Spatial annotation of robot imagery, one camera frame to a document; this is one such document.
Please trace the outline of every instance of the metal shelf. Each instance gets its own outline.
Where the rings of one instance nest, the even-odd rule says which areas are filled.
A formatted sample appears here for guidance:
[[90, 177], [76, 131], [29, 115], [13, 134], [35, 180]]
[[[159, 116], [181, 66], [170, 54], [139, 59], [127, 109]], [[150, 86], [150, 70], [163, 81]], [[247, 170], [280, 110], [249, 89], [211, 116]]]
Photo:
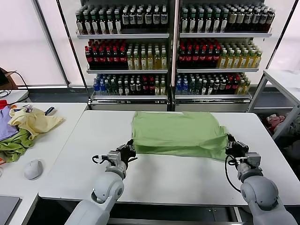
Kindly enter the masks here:
[[271, 33], [180, 33], [181, 38], [269, 38]]
[[177, 73], [238, 73], [257, 72], [259, 68], [231, 68], [231, 69], [177, 69]]
[[169, 38], [169, 36], [170, 36], [170, 34], [92, 34], [92, 35], [77, 35], [77, 37], [79, 39], [153, 39], [153, 38]]
[[146, 70], [91, 70], [86, 71], [88, 74], [166, 74], [167, 69], [146, 69]]

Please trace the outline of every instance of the metal table leg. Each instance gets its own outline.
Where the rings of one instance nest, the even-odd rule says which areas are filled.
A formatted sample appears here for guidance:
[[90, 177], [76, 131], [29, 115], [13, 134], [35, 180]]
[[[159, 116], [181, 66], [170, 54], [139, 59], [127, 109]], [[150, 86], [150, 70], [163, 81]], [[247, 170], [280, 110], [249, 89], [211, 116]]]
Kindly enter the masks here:
[[255, 106], [255, 104], [256, 104], [256, 102], [258, 100], [258, 96], [260, 96], [260, 94], [262, 93], [262, 91], [263, 91], [264, 87], [266, 86], [267, 82], [268, 82], [268, 80], [266, 78], [266, 75], [263, 74], [262, 78], [261, 78], [261, 81], [258, 84], [257, 90], [256, 90], [256, 92], [255, 92], [255, 94], [254, 94], [254, 96], [253, 96], [253, 98], [252, 98], [252, 100], [250, 102], [250, 105], [249, 105], [249, 107], [248, 107], [248, 109], [246, 111], [247, 113], [250, 113], [250, 112], [253, 111], [254, 106]]
[[272, 139], [275, 141], [277, 140], [283, 131], [286, 130], [286, 128], [292, 123], [292, 121], [299, 115], [300, 113], [300, 106], [295, 105], [292, 111], [288, 114], [286, 119], [283, 121], [283, 123], [278, 127], [274, 135], [272, 136]]

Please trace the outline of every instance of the cable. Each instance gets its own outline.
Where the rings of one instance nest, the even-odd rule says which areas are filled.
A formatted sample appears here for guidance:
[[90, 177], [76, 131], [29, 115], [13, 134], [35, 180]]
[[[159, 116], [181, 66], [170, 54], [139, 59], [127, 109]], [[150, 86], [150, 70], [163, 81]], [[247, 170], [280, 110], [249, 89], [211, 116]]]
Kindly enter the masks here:
[[25, 98], [23, 98], [23, 99], [21, 99], [21, 100], [19, 100], [19, 101], [16, 101], [16, 102], [13, 102], [13, 103], [10, 103], [10, 104], [8, 104], [8, 105], [13, 105], [13, 104], [16, 104], [16, 103], [18, 103], [18, 102], [22, 102], [22, 101], [24, 101], [24, 100], [26, 100], [26, 99], [28, 99], [29, 98], [29, 94], [30, 94], [30, 92], [29, 92], [29, 88], [28, 88], [28, 86], [27, 86], [27, 84], [26, 84], [26, 82], [24, 81], [24, 79], [23, 79], [23, 77], [21, 76], [21, 74], [19, 74], [18, 72], [16, 72], [16, 71], [8, 71], [8, 72], [5, 72], [4, 74], [8, 74], [8, 73], [13, 73], [13, 74], [18, 74], [19, 75], [19, 77], [22, 79], [22, 81], [23, 81], [23, 83], [25, 84], [25, 86], [26, 86], [26, 89], [27, 89], [27, 91], [28, 91], [28, 96], [27, 97], [25, 97]]
[[229, 157], [231, 157], [232, 159], [234, 159], [234, 158], [233, 158], [232, 156], [230, 156], [230, 155], [227, 155], [227, 156], [226, 156], [226, 159], [225, 159], [225, 174], [226, 174], [226, 178], [227, 178], [228, 182], [230, 183], [230, 185], [231, 185], [236, 191], [240, 192], [240, 190], [237, 189], [237, 188], [231, 183], [231, 181], [230, 181], [230, 179], [229, 179], [229, 177], [228, 177], [228, 172], [227, 172], [227, 160], [228, 160]]

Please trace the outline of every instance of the white desk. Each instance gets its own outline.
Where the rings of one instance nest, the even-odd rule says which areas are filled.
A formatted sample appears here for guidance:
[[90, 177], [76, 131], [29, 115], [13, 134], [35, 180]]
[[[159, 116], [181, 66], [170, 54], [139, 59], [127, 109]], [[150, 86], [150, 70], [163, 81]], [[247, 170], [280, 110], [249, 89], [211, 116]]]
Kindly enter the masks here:
[[20, 101], [28, 96], [27, 90], [12, 90], [11, 93], [0, 100], [6, 100], [8, 104]]
[[[34, 146], [27, 149], [17, 162], [0, 165], [3, 175], [0, 177], [0, 195], [17, 196], [22, 199], [9, 225], [26, 224], [38, 201], [38, 189], [47, 177], [57, 156], [69, 138], [84, 110], [86, 103], [31, 103], [34, 107], [47, 110], [53, 106], [56, 116], [65, 120], [46, 134], [40, 134], [34, 140]], [[24, 167], [30, 161], [40, 159], [44, 172], [37, 180], [24, 177]]]
[[[89, 199], [94, 180], [105, 164], [92, 162], [131, 138], [134, 112], [85, 111], [39, 190], [46, 199]], [[284, 204], [300, 204], [300, 182], [252, 113], [213, 113], [236, 140], [262, 156], [264, 175], [278, 186]], [[172, 205], [246, 205], [225, 176], [224, 162], [210, 158], [138, 154], [129, 163], [124, 193], [119, 202]], [[229, 177], [240, 187], [234, 166]]]
[[287, 99], [289, 99], [294, 107], [289, 115], [286, 117], [282, 125], [276, 130], [272, 136], [273, 140], [278, 139], [282, 133], [287, 129], [291, 122], [300, 113], [300, 82], [299, 74], [293, 74], [289, 70], [276, 70], [276, 69], [266, 69], [263, 71], [263, 76], [257, 90], [251, 100], [247, 112], [252, 112], [258, 97], [263, 92], [264, 87], [267, 82], [270, 81], [275, 88], [277, 88]]

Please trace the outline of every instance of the white computer mouse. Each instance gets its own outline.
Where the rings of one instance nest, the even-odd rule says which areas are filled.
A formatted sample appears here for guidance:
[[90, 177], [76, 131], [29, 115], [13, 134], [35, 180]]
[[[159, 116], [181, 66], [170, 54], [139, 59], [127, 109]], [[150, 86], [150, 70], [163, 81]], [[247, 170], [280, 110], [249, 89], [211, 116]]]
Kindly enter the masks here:
[[24, 170], [24, 176], [29, 180], [33, 180], [38, 176], [40, 176], [42, 172], [43, 172], [42, 162], [36, 159], [26, 165]]

